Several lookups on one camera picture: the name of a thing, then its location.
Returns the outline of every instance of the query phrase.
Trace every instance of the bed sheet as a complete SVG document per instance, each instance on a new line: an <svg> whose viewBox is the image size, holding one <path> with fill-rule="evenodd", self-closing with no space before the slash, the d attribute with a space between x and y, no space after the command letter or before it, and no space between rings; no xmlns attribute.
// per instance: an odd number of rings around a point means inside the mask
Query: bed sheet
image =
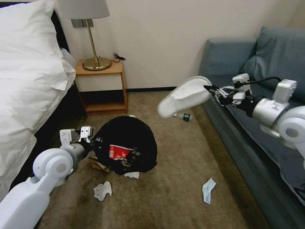
<svg viewBox="0 0 305 229"><path fill-rule="evenodd" d="M25 79L0 79L0 201L36 144L35 133L66 95L75 70L66 61L65 90Z"/></svg>

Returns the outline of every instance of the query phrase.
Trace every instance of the carpet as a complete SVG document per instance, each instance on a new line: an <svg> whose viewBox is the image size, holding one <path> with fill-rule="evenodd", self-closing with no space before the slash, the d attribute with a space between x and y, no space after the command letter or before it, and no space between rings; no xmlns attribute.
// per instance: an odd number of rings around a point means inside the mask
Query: carpet
<svg viewBox="0 0 305 229"><path fill-rule="evenodd" d="M51 193L37 228L269 228L203 107L186 110L195 117L190 122L158 115L157 105L168 93L129 93L129 114L154 133L157 166L137 180L93 169L87 158L82 160ZM74 115L59 129L92 126L96 133L116 116ZM211 177L217 185L208 205L201 189ZM93 188L105 181L112 196L100 202Z"/></svg>

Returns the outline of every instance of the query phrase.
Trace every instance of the gold lamp base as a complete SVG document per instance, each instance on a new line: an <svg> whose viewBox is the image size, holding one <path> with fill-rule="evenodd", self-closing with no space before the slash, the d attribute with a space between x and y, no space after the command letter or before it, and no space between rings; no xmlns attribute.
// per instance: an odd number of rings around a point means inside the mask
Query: gold lamp base
<svg viewBox="0 0 305 229"><path fill-rule="evenodd" d="M111 61L103 57L93 57L83 61L83 68L89 71L99 71L111 66Z"/></svg>

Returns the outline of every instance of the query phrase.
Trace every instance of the plastic water bottle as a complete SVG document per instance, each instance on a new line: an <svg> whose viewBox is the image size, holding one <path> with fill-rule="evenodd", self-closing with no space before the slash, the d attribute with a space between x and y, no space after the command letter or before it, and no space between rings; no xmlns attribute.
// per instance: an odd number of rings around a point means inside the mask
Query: plastic water bottle
<svg viewBox="0 0 305 229"><path fill-rule="evenodd" d="M179 118L179 119L182 119L182 120L184 120L184 121L191 121L192 119L193 119L193 115L191 115L191 114L186 114L186 113L184 113L184 114L174 114L174 117L177 117L177 118Z"/></svg>

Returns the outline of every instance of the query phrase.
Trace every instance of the wall switch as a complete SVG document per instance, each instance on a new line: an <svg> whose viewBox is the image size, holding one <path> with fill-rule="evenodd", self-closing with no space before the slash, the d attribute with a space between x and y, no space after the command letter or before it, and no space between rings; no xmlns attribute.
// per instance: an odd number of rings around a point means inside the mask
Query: wall switch
<svg viewBox="0 0 305 229"><path fill-rule="evenodd" d="M72 25L74 28L87 27L87 23L85 19L71 19ZM90 27L93 27L92 19L89 19Z"/></svg>

